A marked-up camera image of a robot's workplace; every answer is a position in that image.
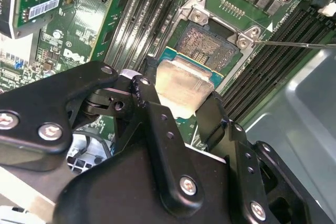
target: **cable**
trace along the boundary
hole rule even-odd
[[[106,157],[107,158],[111,158],[112,157],[112,155],[110,153],[110,149],[109,149],[107,143],[105,142],[105,140],[101,136],[96,135],[96,134],[91,133],[91,132],[87,132],[87,131],[74,131],[73,133],[74,134],[78,134],[78,135],[88,136],[88,137],[96,139],[103,146],[103,149],[104,149]]]
[[[254,41],[256,45],[284,46],[284,47],[303,47],[311,49],[327,49],[336,48],[336,44],[310,44],[298,42],[282,42],[282,41]]]

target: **white connector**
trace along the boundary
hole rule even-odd
[[[330,2],[328,5],[326,5],[324,8],[319,9],[318,13],[326,16],[326,17],[332,17],[336,13],[336,3]]]

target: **gray metal surface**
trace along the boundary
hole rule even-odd
[[[269,143],[336,222],[336,50],[315,57],[246,125]]]

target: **barcode sticker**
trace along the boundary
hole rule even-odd
[[[36,5],[29,10],[28,19],[35,18],[36,16],[46,13],[51,9],[55,9],[56,7],[58,7],[58,4],[59,0],[49,0],[42,4]]]

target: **dimm slot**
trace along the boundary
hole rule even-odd
[[[317,43],[330,31],[305,10],[296,9],[271,40]],[[232,120],[245,118],[302,61],[310,49],[264,46],[222,96]]]

